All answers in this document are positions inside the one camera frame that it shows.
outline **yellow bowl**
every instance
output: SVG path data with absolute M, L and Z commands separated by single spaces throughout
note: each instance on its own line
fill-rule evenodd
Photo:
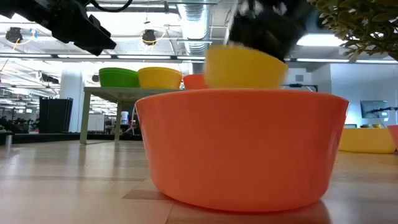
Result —
M 288 66 L 268 54 L 241 47 L 206 51 L 205 80 L 209 88 L 273 88 L 284 81 Z
M 393 153 L 396 146 L 387 128 L 345 128 L 341 135 L 339 150 Z
M 138 71 L 141 88 L 179 89 L 182 75 L 171 68 L 149 67 Z

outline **floor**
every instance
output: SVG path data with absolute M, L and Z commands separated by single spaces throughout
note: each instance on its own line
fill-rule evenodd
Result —
M 398 223 L 393 154 L 339 152 L 330 188 L 315 205 L 242 214 L 162 195 L 150 180 L 141 142 L 48 142 L 13 150 L 0 148 L 0 222 L 6 224 Z

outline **potted plant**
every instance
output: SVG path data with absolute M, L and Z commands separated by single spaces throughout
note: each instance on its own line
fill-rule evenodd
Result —
M 307 0 L 321 12 L 322 24 L 345 40 L 345 56 L 355 61 L 387 53 L 398 60 L 397 0 Z

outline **pillar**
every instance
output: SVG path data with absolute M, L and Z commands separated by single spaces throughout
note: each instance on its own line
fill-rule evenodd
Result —
M 60 99 L 72 98 L 69 131 L 80 132 L 85 80 L 81 70 L 62 70 Z

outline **red object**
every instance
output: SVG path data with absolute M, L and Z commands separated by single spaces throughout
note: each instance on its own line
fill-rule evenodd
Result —
M 211 89 L 136 103 L 152 180 L 192 205 L 299 208 L 326 192 L 348 101 L 295 90 Z
M 185 75 L 183 78 L 186 90 L 206 89 L 205 77 L 202 74 Z
M 387 128 L 390 131 L 392 140 L 394 140 L 396 149 L 398 149 L 398 125 L 389 125 L 389 126 L 387 126 Z

